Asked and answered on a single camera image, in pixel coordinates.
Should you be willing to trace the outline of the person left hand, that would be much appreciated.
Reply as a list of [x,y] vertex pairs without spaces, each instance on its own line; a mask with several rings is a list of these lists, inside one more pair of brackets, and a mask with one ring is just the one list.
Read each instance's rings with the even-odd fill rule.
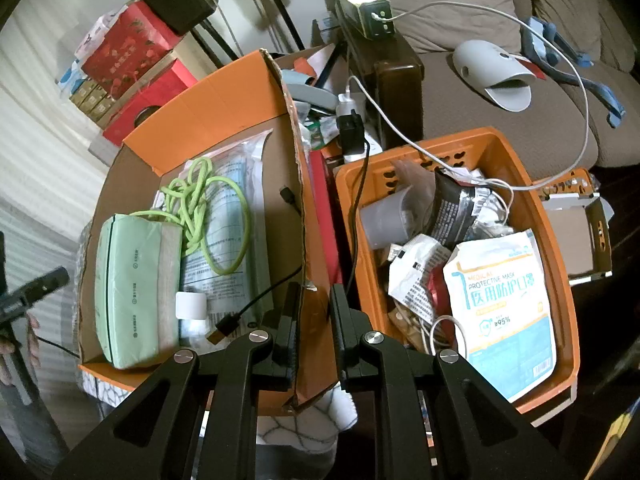
[[15,352],[27,352],[25,361],[32,363],[33,368],[40,367],[40,348],[39,341],[35,330],[40,327],[38,320],[32,313],[25,314],[25,320],[28,325],[24,334],[26,336],[26,342],[17,347],[12,341],[1,337],[1,382],[3,385],[12,386],[13,380],[9,371],[8,362],[9,356],[12,356]]

